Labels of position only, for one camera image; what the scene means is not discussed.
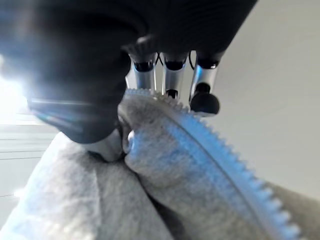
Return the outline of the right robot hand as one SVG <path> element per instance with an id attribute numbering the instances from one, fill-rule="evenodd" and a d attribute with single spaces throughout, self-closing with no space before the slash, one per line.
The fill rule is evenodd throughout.
<path id="1" fill-rule="evenodd" d="M 122 154 L 125 78 L 154 53 L 195 50 L 216 63 L 254 0 L 3 0 L 2 73 L 21 81 L 30 110 L 88 152 Z"/>

